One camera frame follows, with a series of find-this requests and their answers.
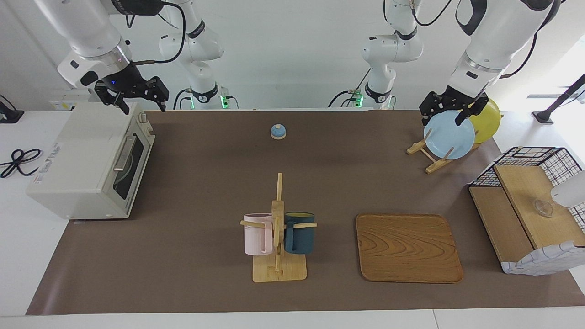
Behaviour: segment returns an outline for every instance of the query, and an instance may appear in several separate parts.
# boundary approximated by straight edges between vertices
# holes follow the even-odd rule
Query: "brown tabletop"
[[[490,140],[426,175],[406,148],[422,138],[414,111],[167,112],[132,215],[71,221],[27,314],[458,309],[585,305],[569,271],[506,275],[467,191],[500,152]],[[273,124],[287,128],[270,137]],[[284,173],[287,211],[316,214],[308,278],[253,283],[246,213],[270,211]],[[368,282],[360,213],[444,216],[464,277],[455,285]]]

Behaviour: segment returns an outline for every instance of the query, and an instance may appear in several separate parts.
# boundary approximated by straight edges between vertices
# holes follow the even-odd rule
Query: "blue mug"
[[[288,253],[306,255],[313,251],[315,228],[293,228],[294,224],[315,222],[315,214],[294,211],[284,214],[287,226],[284,235],[284,250]]]

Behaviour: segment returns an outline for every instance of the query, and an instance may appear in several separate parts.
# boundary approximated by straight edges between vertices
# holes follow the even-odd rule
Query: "mug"
[[[315,221],[315,215],[294,211],[284,214],[287,229],[284,235],[284,250],[288,253],[306,255],[313,251],[315,228],[293,228],[294,224],[310,223]]]
[[[264,224],[264,228],[244,226],[244,252],[252,256],[271,254],[274,251],[272,214],[248,214],[244,220]]]

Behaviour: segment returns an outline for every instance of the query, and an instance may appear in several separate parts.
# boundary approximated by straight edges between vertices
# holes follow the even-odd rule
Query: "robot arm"
[[[463,109],[455,121],[458,125],[481,113],[488,102],[484,90],[500,78],[512,58],[554,17],[559,6],[560,0],[461,0],[457,22],[472,40],[446,91],[441,95],[430,92],[422,102],[423,124],[450,109]]]
[[[159,49],[164,56],[172,56],[177,52],[182,39],[185,49],[175,61],[186,73],[190,84],[190,93],[197,109],[226,108],[222,96],[222,87],[215,81],[214,74],[204,61],[215,60],[223,56],[223,47],[218,35],[208,28],[199,17],[195,1],[169,0],[181,6],[185,12],[187,32],[163,36],[159,41]],[[168,17],[174,25],[182,24],[178,11],[169,10]]]
[[[418,12],[422,0],[417,0],[414,9]],[[412,17],[410,0],[386,0],[385,15],[394,28],[393,35],[377,35],[370,38],[362,50],[362,56],[371,67],[371,76],[364,85],[364,106],[381,108],[387,106],[396,72],[390,63],[403,63],[418,59],[423,44],[417,34],[417,23]]]
[[[96,82],[94,90],[102,102],[113,104],[124,113],[129,110],[124,98],[144,98],[154,101],[162,111],[165,110],[168,89],[158,77],[148,81],[142,78],[132,63],[128,45],[110,23],[108,13],[99,0],[35,2],[71,46],[71,53],[58,66],[59,73],[69,83],[82,88]],[[143,15],[151,15],[150,12],[156,15],[163,7],[163,2],[158,0],[130,2],[130,6],[140,6],[148,12]],[[123,3],[116,0],[114,5],[120,10]]]

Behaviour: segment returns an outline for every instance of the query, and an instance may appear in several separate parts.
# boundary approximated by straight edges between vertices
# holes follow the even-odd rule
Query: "pink mug handle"
[[[272,222],[270,221],[264,222],[264,249],[262,249],[262,253],[272,253]]]

